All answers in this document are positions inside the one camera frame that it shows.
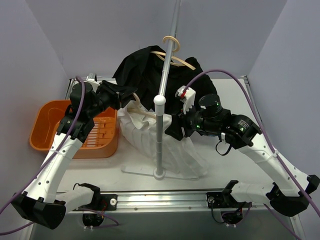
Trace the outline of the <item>white pleated skirt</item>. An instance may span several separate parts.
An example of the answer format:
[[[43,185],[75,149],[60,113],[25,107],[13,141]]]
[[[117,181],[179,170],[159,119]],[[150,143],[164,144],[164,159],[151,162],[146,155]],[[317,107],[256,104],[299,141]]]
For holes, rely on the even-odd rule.
[[[117,112],[120,129],[125,139],[141,154],[156,162],[156,114],[141,104],[131,101]],[[197,180],[208,173],[208,161],[197,152],[187,137],[176,140],[162,135],[162,167],[168,177]]]

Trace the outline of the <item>beige wooden hanger front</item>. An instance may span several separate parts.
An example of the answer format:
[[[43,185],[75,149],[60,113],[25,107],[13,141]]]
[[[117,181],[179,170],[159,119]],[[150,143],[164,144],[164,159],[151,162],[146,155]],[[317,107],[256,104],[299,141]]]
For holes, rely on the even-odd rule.
[[[134,103],[132,104],[131,107],[127,107],[127,112],[128,113],[135,113],[138,115],[142,115],[148,118],[152,118],[152,119],[156,119],[156,114],[152,113],[152,112],[148,112],[143,110],[143,105],[141,104],[140,98],[138,97],[138,95],[136,93],[133,93],[133,97],[134,97]]]

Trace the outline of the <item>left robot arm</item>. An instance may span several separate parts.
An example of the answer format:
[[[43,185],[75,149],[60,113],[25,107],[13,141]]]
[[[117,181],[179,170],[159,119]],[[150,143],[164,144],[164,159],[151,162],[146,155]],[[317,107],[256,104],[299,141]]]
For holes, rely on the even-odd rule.
[[[83,80],[72,88],[70,104],[44,162],[31,182],[11,201],[22,218],[54,230],[67,213],[82,206],[90,210],[100,206],[101,190],[92,184],[82,183],[62,194],[57,194],[57,189],[71,160],[94,128],[94,118],[108,108],[124,108],[137,90],[106,80],[97,89]]]

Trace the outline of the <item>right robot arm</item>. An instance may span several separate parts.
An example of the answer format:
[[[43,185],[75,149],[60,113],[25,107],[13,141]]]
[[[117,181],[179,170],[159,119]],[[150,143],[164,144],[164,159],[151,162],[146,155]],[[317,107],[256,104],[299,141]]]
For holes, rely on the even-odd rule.
[[[249,117],[232,114],[221,105],[217,94],[207,94],[194,106],[194,97],[176,93],[177,111],[172,115],[167,135],[178,141],[190,137],[194,132],[201,136],[219,138],[230,149],[249,157],[272,180],[267,185],[243,183],[231,180],[222,191],[223,203],[235,207],[241,203],[270,205],[278,213],[293,217],[306,210],[308,198],[320,184],[316,175],[307,175],[298,170],[276,150],[268,146],[260,127]]]

